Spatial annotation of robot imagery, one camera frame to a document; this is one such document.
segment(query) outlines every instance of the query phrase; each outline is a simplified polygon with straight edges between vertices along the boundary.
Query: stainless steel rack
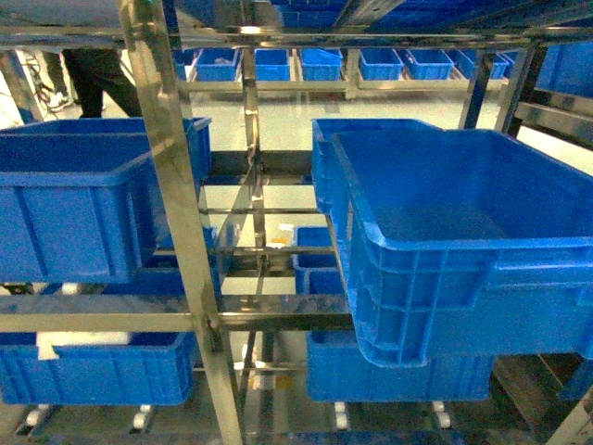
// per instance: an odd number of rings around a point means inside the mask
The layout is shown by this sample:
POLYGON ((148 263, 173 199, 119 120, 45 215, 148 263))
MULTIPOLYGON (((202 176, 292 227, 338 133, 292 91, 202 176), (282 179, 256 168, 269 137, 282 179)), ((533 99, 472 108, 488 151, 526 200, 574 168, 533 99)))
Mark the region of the stainless steel rack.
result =
MULTIPOLYGON (((170 221, 174 253, 182 272, 186 294, 185 299, 169 299, 168 303, 163 303, 163 299, 143 296, 116 299, 89 296, 80 297, 74 303, 72 299, 68 299, 64 304, 60 304, 60 298, 57 296, 10 297, 0 301, 0 331, 195 331, 220 434, 226 445, 263 443, 264 440, 270 440, 272 443, 274 440, 278 440, 276 443, 301 443, 298 440, 302 439, 298 435, 271 439, 244 434, 246 382, 256 370, 251 363, 251 354, 248 353, 240 381, 237 382, 229 341, 230 331, 248 332, 247 345, 250 345, 251 349, 256 332, 263 332, 264 362, 271 362, 269 359, 273 354, 273 337, 270 336, 270 332, 351 328, 346 304, 327 304, 344 301, 339 296, 262 295, 263 279, 282 271, 283 262, 286 263, 289 255, 295 252, 293 248, 266 248, 266 215, 303 211, 265 209, 263 186, 298 184, 296 177, 310 172, 310 154, 260 150, 258 92, 267 89, 278 91, 288 87, 299 91, 301 88, 302 91, 316 91, 318 87, 328 87, 302 81, 291 85, 267 83, 267 86, 263 86, 257 83, 254 48, 346 48, 348 63, 345 79, 331 88, 344 91, 348 95, 352 95, 354 89, 383 89, 393 86, 387 83, 358 82, 358 50, 362 47, 479 49, 479 69, 469 81, 461 128, 475 127, 486 89, 491 84, 489 74, 494 59, 493 52, 521 49, 515 72, 503 98, 497 129, 516 135, 521 125, 527 125, 565 140, 578 142, 581 146, 591 147, 593 128, 593 101, 535 89, 547 45, 593 39, 591 29, 552 26, 593 16, 592 2, 554 0, 549 2, 548 14, 530 19, 526 24, 518 24, 514 19, 518 13, 538 3, 535 0, 523 0, 493 18, 503 28, 478 29, 477 26, 487 18, 474 18, 458 23, 453 30, 432 33, 366 33, 370 23, 403 3, 401 0, 351 0, 342 12, 337 27, 331 30, 304 32, 264 26, 259 21, 258 14, 259 7, 263 6, 255 7, 259 3, 261 2, 241 2, 239 18, 229 19, 225 23, 226 26, 217 28, 205 28, 197 20, 184 14, 178 14, 175 20, 171 20, 171 15, 165 16, 161 0, 118 0, 121 28, 48 27, 30 23, 23 26, 19 17, 15 17, 15 26, 0 26, 0 42, 4 42, 5 47, 36 46, 40 42, 49 42, 61 47, 92 45, 128 49, 170 221), (218 88, 228 87, 215 83, 206 87, 178 81, 170 51, 172 48, 180 48, 182 44, 200 47, 238 47, 243 51, 241 84, 239 86, 239 83, 234 83, 233 90, 242 91, 244 97, 246 152, 215 154, 213 177, 209 179, 211 184, 216 184, 217 176, 224 174, 240 178, 240 191, 232 209, 210 208, 203 188, 196 192, 182 124, 183 118, 191 117, 189 94, 192 91, 221 91, 218 88), (202 226, 209 225, 209 214, 217 212, 228 214, 220 230, 221 234, 227 233, 226 229, 229 227, 235 232, 240 232, 247 214, 253 215, 254 246, 240 249, 234 245, 236 238, 233 241, 221 236, 216 252, 218 255, 232 255, 233 260, 237 261, 238 270, 259 279, 256 295, 224 296, 222 312, 219 312, 214 297, 206 243, 202 235, 202 226), (44 299, 51 299, 52 304, 44 305, 44 299), (43 309, 47 307, 51 307, 52 311, 43 309), (320 307, 328 309, 319 311, 320 307)), ((40 120, 41 114, 36 109, 36 102, 13 51, 0 54, 0 69, 18 104, 23 121, 40 120)), ((314 249, 304 249, 300 252, 315 253, 314 249)), ((580 435, 580 438, 590 437, 581 433, 590 431, 591 428, 590 402, 583 400, 574 409, 574 413, 567 417, 552 437, 550 444, 583 443, 578 441, 580 439, 573 439, 574 434, 580 435), (588 413, 588 419, 587 416, 584 417, 583 412, 588 413), (575 418, 579 427, 570 428, 570 425, 576 422, 575 418)), ((446 435, 440 434, 439 437, 443 438, 446 435)), ((386 441, 381 443, 391 443, 390 437, 385 437, 386 441)), ((325 439, 337 438, 338 436, 329 436, 325 439)))

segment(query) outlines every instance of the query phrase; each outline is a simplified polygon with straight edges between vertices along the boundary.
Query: person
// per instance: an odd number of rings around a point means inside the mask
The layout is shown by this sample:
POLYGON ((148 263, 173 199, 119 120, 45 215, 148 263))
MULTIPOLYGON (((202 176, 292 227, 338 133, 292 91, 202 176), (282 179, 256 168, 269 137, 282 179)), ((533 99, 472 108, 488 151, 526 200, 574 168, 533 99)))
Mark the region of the person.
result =
POLYGON ((64 62, 82 108, 81 118, 100 118, 103 92, 130 117, 141 117, 136 88, 123 73, 115 49, 65 49, 64 62))
POLYGON ((62 69, 62 61, 59 58, 59 53, 50 53, 43 51, 45 66, 47 68, 47 76, 52 81, 54 89, 53 95, 50 98, 48 107, 52 111, 60 111, 61 109, 72 104, 72 99, 68 94, 68 87, 64 80, 64 70, 62 69))

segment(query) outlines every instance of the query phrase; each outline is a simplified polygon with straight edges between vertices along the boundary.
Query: blue plastic crate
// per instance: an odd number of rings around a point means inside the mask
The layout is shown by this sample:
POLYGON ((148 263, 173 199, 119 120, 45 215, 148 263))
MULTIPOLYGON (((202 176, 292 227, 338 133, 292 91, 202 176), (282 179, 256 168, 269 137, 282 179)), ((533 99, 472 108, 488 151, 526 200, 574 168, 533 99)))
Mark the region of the blue plastic crate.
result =
POLYGON ((334 141, 331 217, 367 360, 593 358, 593 178, 492 131, 334 141))
MULTIPOLYGON (((207 248, 214 248, 216 244, 217 229, 216 227, 205 227, 204 228, 204 240, 206 241, 207 248)), ((160 248, 174 248, 173 240, 171 236, 168 236, 159 245, 160 248)), ((217 259, 216 255, 208 255, 208 263, 210 265, 210 271, 212 275, 212 285, 214 286, 214 293, 216 296, 221 294, 221 273, 226 275, 228 273, 229 261, 224 258, 217 259)), ((179 262, 175 255, 155 255, 146 264, 145 267, 155 268, 178 268, 179 262)))
MULTIPOLYGON (((475 71, 475 60, 477 52, 474 49, 453 49, 448 51, 451 60, 455 62, 457 69, 463 74, 466 79, 471 79, 475 71)), ((492 71, 490 71, 490 79, 502 79, 505 71, 509 67, 507 59, 501 55, 497 55, 494 59, 492 71)))
POLYGON ((207 48, 196 60, 200 82, 233 82, 239 72, 241 54, 238 49, 207 48))
MULTIPOLYGON (((142 270, 129 285, 104 294, 183 294, 179 271, 142 270)), ((176 405, 193 387, 199 357, 194 333, 143 333, 122 346, 54 347, 58 360, 39 361, 34 333, 0 334, 5 403, 176 405)))
POLYGON ((365 81, 395 81, 399 79, 404 62, 391 48, 362 49, 359 59, 360 73, 365 81))
POLYGON ((411 77, 419 81, 447 80, 453 70, 453 61, 445 51, 438 49, 406 49, 399 53, 410 70, 411 77))
POLYGON ((443 357, 418 368, 367 362, 353 331, 307 334, 307 392, 315 401, 479 401, 488 397, 492 357, 443 357))
POLYGON ((517 51, 510 51, 509 53, 502 53, 503 56, 507 60, 507 69, 504 70, 504 76, 507 79, 510 79, 512 76, 512 70, 515 68, 515 61, 517 60, 517 56, 519 53, 517 51))
POLYGON ((258 81, 290 81, 287 49, 256 49, 258 81))
POLYGON ((536 86, 566 95, 593 97, 592 72, 592 43, 554 45, 548 49, 536 86))
MULTIPOLYGON (((298 227, 295 246, 325 247, 332 240, 327 227, 298 227)), ((333 254, 293 255, 297 294, 344 294, 333 254)))
POLYGON ((593 360, 585 360, 560 393, 565 401, 580 401, 593 387, 593 360))
POLYGON ((297 11, 341 11, 347 0, 271 0, 276 6, 290 6, 297 11))
POLYGON ((169 234, 145 136, 0 137, 0 280, 127 283, 169 234))
POLYGON ((333 204, 333 188, 328 182, 334 174, 330 169, 332 135, 357 130, 440 130, 433 125, 411 119, 314 119, 313 120, 313 185, 317 207, 329 213, 333 204))
MULTIPOLYGON (((331 246, 326 227, 298 227, 297 246, 331 246)), ((342 294, 333 255, 294 255, 297 294, 342 294)), ((367 362, 353 331, 307 337, 307 390, 315 401, 454 401, 487 397, 491 357, 447 357, 422 368, 385 369, 367 362)))
MULTIPOLYGON (((185 120, 185 137, 192 157, 192 171, 196 180, 203 180, 212 170, 209 125, 211 118, 185 120)), ((124 119, 77 119, 32 123, 0 131, 0 138, 6 134, 60 134, 64 137, 78 134, 121 134, 143 135, 146 138, 145 121, 142 118, 124 119)))
POLYGON ((340 11, 303 11, 291 6, 277 6, 282 24, 286 28, 331 28, 340 11))
POLYGON ((339 81, 342 53, 339 49, 301 49, 301 66, 305 81, 339 81))

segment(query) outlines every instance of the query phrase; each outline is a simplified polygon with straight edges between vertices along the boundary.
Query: metal rail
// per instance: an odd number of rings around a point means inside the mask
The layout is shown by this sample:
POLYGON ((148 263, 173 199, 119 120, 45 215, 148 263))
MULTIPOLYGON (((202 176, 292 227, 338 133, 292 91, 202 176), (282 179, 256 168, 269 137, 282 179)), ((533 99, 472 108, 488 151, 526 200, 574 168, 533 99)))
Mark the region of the metal rail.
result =
MULTIPOLYGON (((576 5, 574 1, 565 3, 569 6, 576 5)), ((266 331, 267 346, 264 349, 267 351, 267 358, 270 358, 273 351, 273 337, 270 331, 352 328, 351 316, 343 296, 223 296, 219 311, 210 280, 208 251, 202 235, 202 226, 208 224, 208 203, 204 199, 203 187, 196 191, 187 144, 183 138, 182 118, 189 117, 187 114, 190 112, 189 93, 197 87, 192 86, 191 83, 177 81, 170 58, 171 40, 176 46, 183 43, 200 47, 244 48, 243 84, 237 91, 244 93, 248 150, 245 153, 215 155, 215 159, 219 156, 221 160, 218 164, 215 161, 216 174, 233 172, 231 174, 241 175, 242 178, 239 183, 241 190, 233 208, 220 210, 227 213, 228 217, 221 228, 223 235, 219 236, 218 244, 210 253, 218 256, 232 253, 246 255, 247 258, 255 257, 258 260, 258 267, 254 270, 258 272, 259 278, 268 276, 271 272, 273 257, 279 257, 282 260, 290 253, 305 251, 328 253, 329 251, 310 248, 276 250, 266 247, 265 214, 267 210, 263 206, 264 181, 269 176, 282 178, 286 174, 307 174, 310 172, 310 155, 292 156, 287 155, 286 152, 260 151, 258 89, 278 88, 275 91, 279 91, 288 85, 271 83, 261 88, 263 84, 255 81, 253 49, 256 47, 340 46, 349 48, 347 76, 336 88, 339 86, 340 91, 344 89, 350 96, 357 89, 385 89, 393 86, 385 83, 365 83, 359 77, 358 48, 396 46, 484 49, 485 52, 478 58, 479 70, 475 73, 468 90, 468 99, 461 120, 463 128, 473 128, 477 120, 484 91, 490 83, 488 81, 492 61, 490 52, 498 49, 523 48, 524 55, 517 61, 517 69, 505 97, 498 128, 516 135, 519 126, 526 123, 548 125, 552 130, 572 134, 578 138, 590 136, 590 133, 583 133, 583 128, 586 128, 585 124, 588 121, 581 120, 575 130, 566 132, 566 125, 560 129, 554 128, 554 125, 549 124, 550 120, 547 117, 550 113, 555 113, 556 116, 559 115, 558 113, 568 113, 588 118, 590 117, 588 105, 586 113, 576 113, 574 109, 566 109, 568 107, 566 103, 559 105, 559 96, 549 97, 545 104, 537 103, 542 96, 534 90, 534 85, 538 69, 545 56, 544 46, 541 45, 590 40, 593 35, 592 30, 560 27, 473 31, 470 28, 424 34, 362 33, 368 24, 365 20, 370 16, 381 17, 387 12, 386 7, 380 7, 380 11, 373 11, 372 5, 371 1, 348 2, 347 10, 343 12, 340 19, 340 26, 343 28, 331 31, 295 32, 258 27, 257 33, 251 34, 246 33, 245 27, 209 29, 187 27, 185 24, 171 30, 167 26, 160 0, 153 2, 119 0, 123 31, 120 28, 0 27, 0 41, 2 41, 2 35, 10 35, 12 45, 19 42, 22 45, 35 46, 39 42, 39 37, 51 35, 55 37, 52 42, 56 45, 70 47, 79 45, 77 37, 91 35, 101 37, 94 41, 96 46, 125 45, 128 48, 186 293, 185 299, 85 296, 76 298, 74 301, 54 296, 51 299, 40 296, 9 297, 3 299, 0 304, 0 331, 195 331, 223 442, 226 445, 235 445, 244 444, 251 439, 246 439, 242 434, 242 411, 239 409, 238 401, 242 401, 243 396, 238 397, 228 332, 230 330, 266 331), (18 36, 20 41, 15 40, 15 36, 18 36), (256 216, 254 219, 256 246, 235 248, 237 234, 241 231, 246 215, 251 213, 256 216)), ((248 17, 249 2, 244 2, 242 9, 243 24, 255 25, 254 18, 248 17)), ((579 9, 578 17, 583 15, 583 11, 584 9, 579 9)), ((0 64, 4 73, 7 72, 6 66, 6 64, 0 64)), ((297 88, 302 88, 302 91, 311 91, 310 88, 317 91, 319 85, 297 80, 297 88)), ((221 86, 211 86, 212 91, 220 91, 217 90, 219 87, 221 86)), ((18 94, 16 93, 15 98, 20 100, 18 94)), ((576 122, 572 117, 566 117, 566 119, 576 122)), ((561 439, 567 437, 562 429, 557 432, 557 435, 561 439)))

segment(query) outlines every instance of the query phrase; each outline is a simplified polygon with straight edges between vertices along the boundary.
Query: crate rim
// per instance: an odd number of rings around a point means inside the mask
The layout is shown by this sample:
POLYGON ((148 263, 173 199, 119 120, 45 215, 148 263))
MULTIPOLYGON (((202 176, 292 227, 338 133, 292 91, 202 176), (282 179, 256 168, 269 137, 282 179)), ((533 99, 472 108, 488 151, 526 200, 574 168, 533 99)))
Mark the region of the crate rim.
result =
MULTIPOLYGON (((422 132, 423 130, 410 130, 410 132, 422 132)), ((448 130, 440 132, 442 134, 464 134, 467 130, 448 130)), ((496 132, 494 130, 471 130, 473 134, 493 134, 495 137, 505 138, 512 141, 514 144, 522 146, 524 149, 536 154, 539 157, 547 159, 556 165, 568 168, 573 174, 581 176, 583 179, 593 182, 593 176, 578 170, 577 168, 561 162, 535 148, 528 146, 512 137, 496 132)), ((497 249, 537 249, 537 248, 590 248, 593 236, 567 236, 567 237, 542 237, 542 238, 521 238, 521 239, 462 239, 462 240, 447 240, 447 241, 394 241, 387 239, 379 225, 374 218, 371 205, 368 199, 360 192, 361 185, 358 175, 355 173, 352 164, 347 158, 346 151, 342 146, 340 137, 348 136, 349 134, 360 134, 364 132, 340 132, 334 133, 332 140, 334 143, 335 154, 340 165, 340 170, 348 178, 346 181, 347 191, 353 196, 352 201, 354 206, 358 208, 358 215, 360 223, 368 240, 376 246, 393 251, 437 251, 437 250, 467 250, 481 249, 481 250, 497 250, 497 249)))

